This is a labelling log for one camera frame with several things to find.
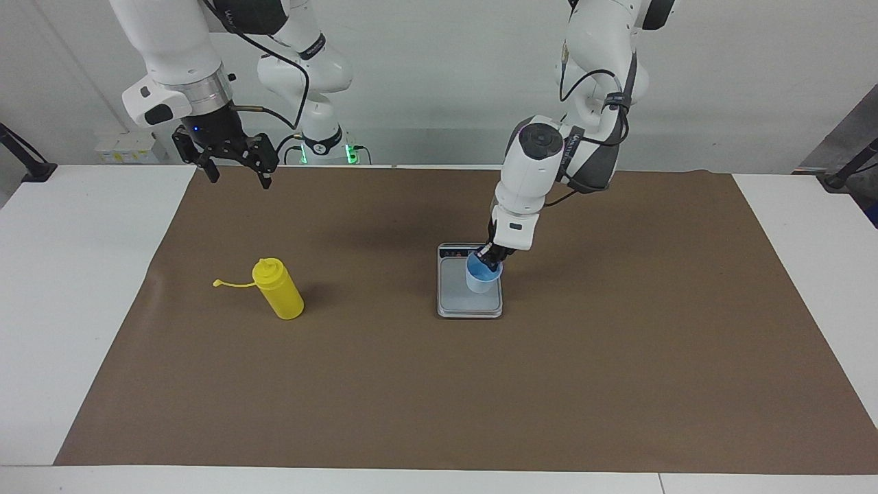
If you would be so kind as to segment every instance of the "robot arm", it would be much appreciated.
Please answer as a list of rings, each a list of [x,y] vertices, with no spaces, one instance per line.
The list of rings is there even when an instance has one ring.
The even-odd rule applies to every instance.
[[[277,153],[268,135],[244,133],[198,0],[110,4],[147,66],[147,75],[122,95],[132,120],[152,127],[181,119],[183,125],[173,138],[186,163],[194,163],[216,182],[220,173],[213,158],[235,160],[255,171],[267,189]]]
[[[572,100],[574,112],[562,121],[532,117],[513,132],[495,189],[488,242],[477,253],[492,271],[496,272],[508,255],[531,248],[552,184],[560,182],[578,193],[609,187],[619,145],[629,132],[628,111],[643,96],[649,80],[638,67],[632,33],[637,28],[664,25],[673,3],[572,3],[561,81],[567,72],[582,76],[570,90],[562,88],[561,98]],[[582,84],[589,78],[594,80],[592,84]],[[569,91],[568,97],[563,91]]]
[[[278,52],[306,68],[310,80],[292,65],[264,56],[257,67],[259,80],[293,108],[301,107],[303,152],[308,163],[348,163],[352,150],[348,136],[335,116],[329,93],[344,91],[353,81],[348,60],[327,43],[310,0],[293,0],[289,18],[272,36],[283,48]]]

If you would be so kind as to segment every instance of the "black mount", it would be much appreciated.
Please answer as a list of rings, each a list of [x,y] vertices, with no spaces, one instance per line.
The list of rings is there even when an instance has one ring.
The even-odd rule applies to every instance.
[[[0,123],[0,142],[25,166],[27,175],[21,179],[21,183],[37,183],[42,184],[49,180],[55,170],[58,170],[56,163],[40,163],[28,153],[24,147],[18,142],[10,129]]]
[[[837,171],[835,174],[826,177],[824,182],[831,189],[841,189],[847,184],[847,180],[855,173],[860,171],[860,168],[863,167],[864,164],[868,163],[868,161],[878,155],[878,139],[870,142],[865,149],[860,151],[857,156],[854,156],[853,159],[846,164],[841,170]]]
[[[234,160],[255,171],[259,183],[266,190],[271,187],[271,174],[277,170],[277,165],[280,163],[267,134],[247,137],[243,140],[243,146],[238,142],[225,141],[209,145],[203,151],[198,151],[189,130],[182,125],[176,128],[171,137],[184,163],[194,163],[204,170],[212,184],[220,180],[220,170],[213,162],[213,158]]]

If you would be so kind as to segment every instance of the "digital scale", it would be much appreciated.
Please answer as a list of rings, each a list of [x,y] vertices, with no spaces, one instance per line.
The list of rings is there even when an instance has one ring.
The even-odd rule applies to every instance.
[[[436,257],[436,306],[439,316],[449,319],[496,319],[503,313],[500,280],[484,294],[477,294],[466,286],[466,259],[481,247],[481,243],[439,245]]]

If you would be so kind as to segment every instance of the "black clamp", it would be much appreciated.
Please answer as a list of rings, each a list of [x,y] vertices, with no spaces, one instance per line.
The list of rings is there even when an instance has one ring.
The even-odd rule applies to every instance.
[[[624,92],[611,92],[604,99],[604,108],[609,106],[610,110],[616,110],[619,107],[627,112],[631,108],[631,96]]]
[[[256,172],[259,183],[263,189],[271,187],[271,174],[277,170],[280,162],[277,152],[271,144],[271,139],[266,134],[248,137],[240,145],[231,142],[222,142],[216,146],[207,146],[204,151],[199,151],[192,141],[189,131],[184,126],[176,129],[172,135],[177,152],[184,163],[194,163],[203,170],[212,184],[220,179],[220,170],[212,158],[235,160],[236,162]]]
[[[327,45],[327,37],[320,33],[320,37],[308,48],[299,52],[299,58],[305,62],[311,60]]]
[[[515,254],[515,249],[503,247],[494,243],[494,235],[497,233],[497,224],[491,220],[488,222],[488,241],[484,247],[476,251],[476,258],[482,264],[488,266],[491,272],[497,272],[500,264],[509,256]]]

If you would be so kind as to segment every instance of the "brown mat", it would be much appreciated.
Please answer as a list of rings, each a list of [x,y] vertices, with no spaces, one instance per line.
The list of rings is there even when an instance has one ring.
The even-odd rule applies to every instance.
[[[197,174],[56,464],[878,473],[729,176],[620,173],[545,213],[500,320],[439,318],[435,248],[484,239],[497,177]],[[267,256],[296,321],[211,287]]]

